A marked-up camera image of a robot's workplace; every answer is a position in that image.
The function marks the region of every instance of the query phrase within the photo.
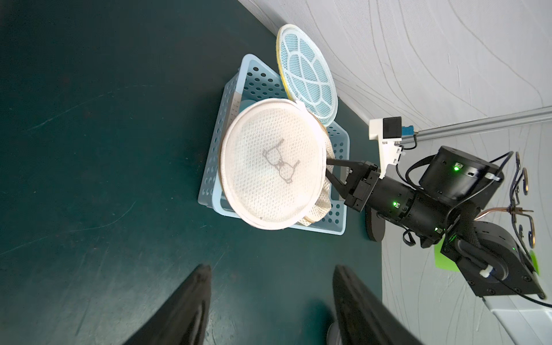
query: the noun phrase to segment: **copper pipe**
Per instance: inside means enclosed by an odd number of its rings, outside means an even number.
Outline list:
[[[492,212],[508,212],[508,208],[506,208],[506,207],[493,207],[492,209],[486,209],[485,211],[482,211],[480,214],[478,214],[477,217],[475,217],[474,220],[478,220],[480,218],[483,218],[484,216],[486,216],[487,214],[492,213]]]

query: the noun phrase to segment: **textured wallpaper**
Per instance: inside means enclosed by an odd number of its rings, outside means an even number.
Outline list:
[[[552,105],[549,0],[239,1],[274,34],[305,31],[366,122],[429,129]]]

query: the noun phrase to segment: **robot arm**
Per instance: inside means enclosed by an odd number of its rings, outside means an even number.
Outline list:
[[[344,183],[326,171],[326,177],[345,199],[345,205],[356,211],[365,208],[367,215],[374,210],[378,217],[403,227],[403,240],[409,246],[414,245],[411,233],[419,237],[422,248],[431,247],[444,237],[441,253],[456,263],[474,294],[483,298],[514,342],[549,343],[552,339],[549,294],[539,283],[515,225],[515,215],[528,216],[518,207],[521,180],[524,194],[528,192],[527,171],[521,169],[519,154],[516,154],[517,173],[510,186],[510,206],[500,209],[512,214],[518,243],[502,227],[474,221],[489,212],[481,211],[501,186],[502,169],[513,152],[486,162],[442,146],[436,155],[408,169],[405,178],[410,185],[407,185],[385,177],[387,165],[397,164],[402,150],[395,146],[400,142],[397,136],[400,127],[400,120],[396,118],[370,121],[370,139],[378,140],[379,145],[379,168],[370,162],[327,160],[330,165],[349,167]],[[500,166],[494,164],[502,158],[505,159]],[[428,167],[420,185],[413,184],[409,172],[424,165]],[[533,247],[532,219],[531,225],[529,242]],[[526,300],[526,295],[533,301]]]

